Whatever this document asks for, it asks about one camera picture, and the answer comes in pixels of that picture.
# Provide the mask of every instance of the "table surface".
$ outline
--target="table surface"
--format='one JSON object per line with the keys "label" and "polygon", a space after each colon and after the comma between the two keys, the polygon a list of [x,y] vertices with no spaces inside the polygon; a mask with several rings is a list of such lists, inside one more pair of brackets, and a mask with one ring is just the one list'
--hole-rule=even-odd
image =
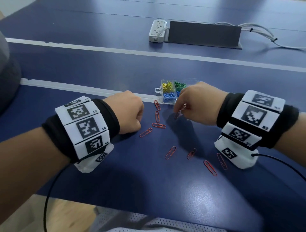
{"label": "table surface", "polygon": [[[104,98],[125,90],[145,101],[144,131],[155,121],[152,102],[161,79],[195,78],[228,92],[254,89],[306,111],[305,51],[276,48],[247,32],[243,50],[148,41],[153,20],[161,18],[256,22],[279,43],[305,47],[305,9],[306,2],[281,0],[37,1],[0,21],[23,71],[17,96],[0,117],[0,141],[40,126],[55,107],[81,95]],[[113,152],[93,172],[69,167],[51,196],[232,231],[306,230],[306,184],[295,172],[264,157],[247,170],[227,162],[225,171],[214,148],[219,128],[174,120],[173,106],[161,108],[165,130],[117,136]],[[172,146],[177,151],[165,160]],[[187,160],[193,148],[198,152]],[[259,151],[306,175],[283,154]],[[38,193],[46,195],[49,187]]]}

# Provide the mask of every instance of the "electrical outlet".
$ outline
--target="electrical outlet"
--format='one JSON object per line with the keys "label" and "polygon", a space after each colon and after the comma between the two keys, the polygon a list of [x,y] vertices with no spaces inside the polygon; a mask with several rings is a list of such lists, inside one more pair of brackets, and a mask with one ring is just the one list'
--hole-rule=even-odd
{"label": "electrical outlet", "polygon": [[153,24],[151,26],[151,30],[149,33],[149,41],[151,42],[155,42],[155,43],[162,43],[164,41],[165,38],[165,31],[163,31],[157,38],[157,40],[155,41],[155,38],[157,36],[157,34],[163,30],[167,25],[167,22],[163,19],[156,19],[153,21]]}

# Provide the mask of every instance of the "hand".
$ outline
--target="hand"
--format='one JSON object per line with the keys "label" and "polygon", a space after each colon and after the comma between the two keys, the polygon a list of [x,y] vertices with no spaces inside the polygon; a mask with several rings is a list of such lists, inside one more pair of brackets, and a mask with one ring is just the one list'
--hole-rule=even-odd
{"label": "hand", "polygon": [[174,105],[174,112],[177,113],[186,104],[182,110],[185,118],[205,125],[216,125],[226,95],[227,92],[201,81],[182,89]]}
{"label": "hand", "polygon": [[140,97],[130,91],[117,93],[103,99],[114,111],[120,125],[119,134],[140,130],[144,104]]}

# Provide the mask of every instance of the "red paper clip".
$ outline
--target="red paper clip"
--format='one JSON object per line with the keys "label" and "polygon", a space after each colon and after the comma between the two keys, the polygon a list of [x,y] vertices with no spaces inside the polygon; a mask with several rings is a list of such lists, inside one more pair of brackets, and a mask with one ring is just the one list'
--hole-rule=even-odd
{"label": "red paper clip", "polygon": [[207,160],[204,161],[204,164],[207,167],[207,169],[212,173],[213,176],[217,176],[215,169],[212,167],[212,165]]}
{"label": "red paper clip", "polygon": [[155,111],[155,120],[156,122],[159,122],[159,112]]}
{"label": "red paper clip", "polygon": [[227,170],[227,165],[226,165],[222,155],[220,153],[217,153],[217,157],[218,157],[218,160],[219,160],[221,166],[223,167],[223,169]]}
{"label": "red paper clip", "polygon": [[145,132],[142,132],[139,137],[142,138],[143,136],[147,135],[148,133],[152,132],[152,128],[147,129]]}
{"label": "red paper clip", "polygon": [[181,115],[181,111],[178,111],[178,112],[175,114],[174,118],[177,119],[180,115]]}
{"label": "red paper clip", "polygon": [[162,129],[165,129],[165,128],[166,128],[166,125],[159,124],[159,123],[152,123],[152,126],[158,127],[158,128],[162,128]]}
{"label": "red paper clip", "polygon": [[191,159],[194,155],[194,153],[196,153],[196,149],[194,148],[191,152],[189,152],[187,159]]}
{"label": "red paper clip", "polygon": [[155,106],[156,106],[157,110],[160,110],[160,106],[159,106],[159,104],[158,104],[158,101],[157,101],[157,100],[154,100],[154,104],[155,104]]}
{"label": "red paper clip", "polygon": [[173,146],[170,151],[166,154],[165,159],[168,160],[173,155],[173,153],[176,151],[176,147]]}

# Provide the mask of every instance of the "black panel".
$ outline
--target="black panel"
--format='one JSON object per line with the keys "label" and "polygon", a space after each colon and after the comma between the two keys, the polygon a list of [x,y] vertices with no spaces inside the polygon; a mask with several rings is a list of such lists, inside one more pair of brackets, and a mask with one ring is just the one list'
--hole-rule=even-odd
{"label": "black panel", "polygon": [[241,27],[189,22],[170,22],[169,43],[237,48]]}

